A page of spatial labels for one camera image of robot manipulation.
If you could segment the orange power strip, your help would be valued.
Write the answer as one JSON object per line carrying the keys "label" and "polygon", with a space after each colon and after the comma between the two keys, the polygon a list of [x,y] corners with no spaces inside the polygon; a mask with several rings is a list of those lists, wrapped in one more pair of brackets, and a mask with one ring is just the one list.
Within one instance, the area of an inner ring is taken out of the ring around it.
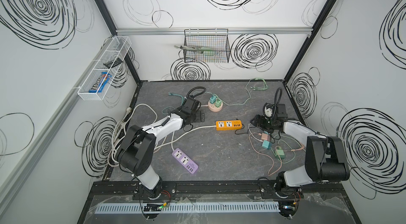
{"label": "orange power strip", "polygon": [[243,128],[240,120],[217,121],[215,126],[217,131],[234,131]]}

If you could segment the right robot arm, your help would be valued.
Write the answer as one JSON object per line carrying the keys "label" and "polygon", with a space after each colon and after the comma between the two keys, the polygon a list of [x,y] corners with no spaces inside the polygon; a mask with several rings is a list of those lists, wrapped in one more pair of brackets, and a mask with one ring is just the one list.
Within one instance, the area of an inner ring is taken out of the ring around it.
{"label": "right robot arm", "polygon": [[280,198],[287,198],[289,189],[319,182],[347,181],[350,178],[343,140],[323,135],[299,120],[289,118],[284,104],[266,103],[263,114],[254,116],[250,124],[269,135],[277,130],[291,136],[306,149],[303,166],[278,174],[274,189]]}

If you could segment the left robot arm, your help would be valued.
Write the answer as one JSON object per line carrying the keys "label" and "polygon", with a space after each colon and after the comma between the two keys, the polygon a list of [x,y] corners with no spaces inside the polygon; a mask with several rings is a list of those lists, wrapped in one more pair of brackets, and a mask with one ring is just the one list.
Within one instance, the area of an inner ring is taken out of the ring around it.
{"label": "left robot arm", "polygon": [[189,95],[165,118],[144,127],[129,127],[114,155],[119,167],[130,171],[146,189],[154,191],[161,181],[151,166],[155,144],[190,125],[200,105],[195,95]]}

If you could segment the green plug adapter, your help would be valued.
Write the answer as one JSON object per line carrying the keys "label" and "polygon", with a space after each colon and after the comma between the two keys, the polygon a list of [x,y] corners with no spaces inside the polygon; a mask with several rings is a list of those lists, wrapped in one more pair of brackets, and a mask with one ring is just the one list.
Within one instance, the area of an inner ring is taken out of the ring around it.
{"label": "green plug adapter", "polygon": [[222,100],[220,100],[219,98],[215,101],[214,103],[215,107],[220,108],[223,105]]}

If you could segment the round pink power strip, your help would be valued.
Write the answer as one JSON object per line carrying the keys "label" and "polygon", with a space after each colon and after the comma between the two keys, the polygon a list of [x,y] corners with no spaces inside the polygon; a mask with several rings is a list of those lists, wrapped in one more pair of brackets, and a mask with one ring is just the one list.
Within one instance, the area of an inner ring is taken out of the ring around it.
{"label": "round pink power strip", "polygon": [[223,109],[223,104],[221,104],[220,106],[216,106],[215,103],[211,103],[210,101],[208,102],[208,108],[210,111],[214,112],[214,113],[218,113]]}

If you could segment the teal plug adapter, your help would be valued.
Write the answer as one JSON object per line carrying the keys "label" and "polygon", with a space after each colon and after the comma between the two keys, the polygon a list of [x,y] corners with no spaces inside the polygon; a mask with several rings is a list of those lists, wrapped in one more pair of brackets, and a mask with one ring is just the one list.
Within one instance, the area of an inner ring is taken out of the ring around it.
{"label": "teal plug adapter", "polygon": [[262,142],[262,148],[264,148],[264,149],[266,149],[266,150],[269,150],[271,147],[272,147],[272,143],[270,142],[270,141],[263,141]]}
{"label": "teal plug adapter", "polygon": [[210,99],[209,99],[209,102],[210,102],[211,104],[214,104],[216,101],[217,101],[217,96],[216,96],[216,95],[212,95],[212,96],[210,97]]}

